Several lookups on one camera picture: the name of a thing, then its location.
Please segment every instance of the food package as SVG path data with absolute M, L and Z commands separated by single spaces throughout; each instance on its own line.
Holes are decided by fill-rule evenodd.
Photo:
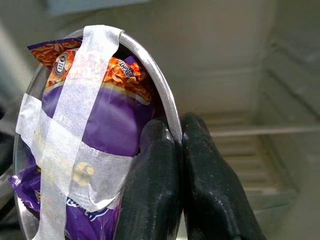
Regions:
M 42 109 L 50 118 L 55 113 L 66 77 L 80 46 L 80 38 L 70 38 L 28 47 L 37 60 L 51 69 L 42 95 Z M 124 59 L 112 57 L 82 141 L 104 153 L 127 157 L 137 155 L 142 129 L 155 115 L 155 92 L 150 77 L 134 56 Z M 73 124 L 70 119 L 63 121 L 67 126 Z M 36 165 L 31 151 L 26 169 L 12 176 L 9 181 L 22 202 L 39 216 L 41 169 Z M 119 207 L 88 212 L 68 198 L 65 235 L 71 240 L 113 239 Z

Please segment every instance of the metal bowl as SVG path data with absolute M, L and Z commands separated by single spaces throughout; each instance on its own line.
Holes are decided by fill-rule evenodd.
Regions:
M 82 35 L 83 29 L 79 29 L 66 36 L 65 38 L 78 38 Z M 157 63 L 146 49 L 144 49 L 135 39 L 133 39 L 126 33 L 121 33 L 119 42 L 120 46 L 118 51 L 120 51 L 120 54 L 121 52 L 124 53 L 128 51 L 131 52 L 131 54 L 134 54 L 141 61 L 146 71 L 151 76 L 152 81 L 161 98 L 172 137 L 178 145 L 181 145 L 182 129 L 175 100 L 168 86 L 168 83 Z M 39 64 L 26 93 L 41 100 L 42 93 L 49 74 L 50 70 L 47 67 L 44 67 L 42 64 Z M 26 155 L 26 149 L 26 144 L 22 141 L 20 135 L 17 134 L 14 139 L 13 150 L 13 165 L 15 173 L 19 173 L 26 168 L 28 159 Z M 15 195 L 15 203 L 24 239 L 31 240 L 38 231 L 39 220 L 25 207 L 25 205 L 22 203 L 21 199 L 17 197 L 17 195 Z

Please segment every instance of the brand logo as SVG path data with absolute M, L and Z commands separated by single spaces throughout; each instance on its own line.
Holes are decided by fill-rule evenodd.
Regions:
M 130 67 L 127 67 L 127 64 L 124 61 L 118 62 L 119 66 L 121 67 L 122 71 L 124 72 L 125 76 L 127 78 L 133 77 L 134 74 Z
M 65 65 L 68 59 L 68 53 L 64 52 L 60 55 L 58 62 L 55 62 L 53 72 L 57 77 L 61 77 L 65 72 Z

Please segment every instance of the masking tape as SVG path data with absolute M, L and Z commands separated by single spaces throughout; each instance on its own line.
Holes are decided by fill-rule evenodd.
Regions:
M 22 115 L 19 115 L 20 124 L 17 125 L 16 132 L 21 135 L 22 139 L 30 139 L 34 136 L 33 145 L 24 142 L 32 148 L 32 154 L 38 159 L 46 144 L 48 126 L 52 119 L 41 109 L 40 100 L 28 94 L 25 94 L 23 98 L 26 100 L 23 101 L 24 104 L 20 108 Z M 39 119 L 41 119 L 39 125 L 43 127 L 37 127 Z M 29 127 L 29 131 L 25 131 L 24 126 L 26 125 L 33 126 L 33 128 Z M 55 130 L 61 136 L 67 131 L 60 125 L 57 125 Z M 46 146 L 52 155 L 56 155 L 54 153 L 56 147 L 54 145 Z M 118 193 L 129 172 L 132 159 L 128 156 L 99 151 L 81 141 L 73 165 L 69 197 L 88 212 L 99 211 L 107 206 L 113 209 L 115 205 L 112 203 L 116 202 Z M 50 179 L 54 179 L 54 172 L 50 171 L 49 174 Z
M 27 144 L 31 144 L 31 152 L 37 165 L 41 168 L 40 223 L 34 240 L 65 239 L 66 201 L 71 189 L 78 191 L 77 186 L 87 191 L 90 189 L 87 199 L 79 193 L 74 194 L 76 202 L 81 197 L 81 202 L 78 202 L 80 205 L 83 203 L 83 205 L 89 205 L 88 199 L 90 198 L 100 205 L 107 203 L 102 200 L 100 192 L 94 193 L 95 189 L 101 190 L 100 186 L 96 186 L 99 181 L 95 182 L 92 177 L 95 176 L 95 169 L 92 166 L 84 166 L 86 162 L 79 152 L 84 153 L 81 139 L 109 60 L 119 47 L 121 32 L 120 29 L 104 25 L 85 27 L 82 45 L 66 77 L 53 118 L 49 118 L 43 111 L 40 111 L 32 143 L 30 136 L 21 131 L 22 125 L 26 126 L 22 124 L 25 118 L 20 119 L 17 133 L 20 133 L 21 137 L 23 135 L 22 139 Z M 30 113 L 24 112 L 23 116 L 26 117 L 28 114 Z M 83 173 L 77 172 L 82 170 L 82 167 L 87 173 L 85 177 Z M 73 168 L 75 182 L 72 183 Z M 91 184 L 87 186 L 88 181 L 81 182 L 81 177 L 89 180 Z

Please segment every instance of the plastic wrapper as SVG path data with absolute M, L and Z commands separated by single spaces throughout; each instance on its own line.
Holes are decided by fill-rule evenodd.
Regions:
M 72 38 L 69 41 L 49 41 L 28 47 L 41 63 L 51 68 L 42 95 L 42 109 L 50 118 L 55 113 L 64 81 L 80 45 L 80 39 Z M 151 80 L 133 56 L 123 60 L 112 57 L 82 141 L 108 154 L 135 156 L 139 151 L 142 129 L 155 114 L 154 98 Z M 72 124 L 70 119 L 63 121 L 67 125 Z M 39 212 L 41 169 L 36 165 L 31 153 L 27 168 L 9 180 L 23 203 Z M 118 210 L 119 206 L 115 209 L 105 207 L 99 211 L 88 212 L 68 198 L 65 234 L 72 240 L 111 240 Z

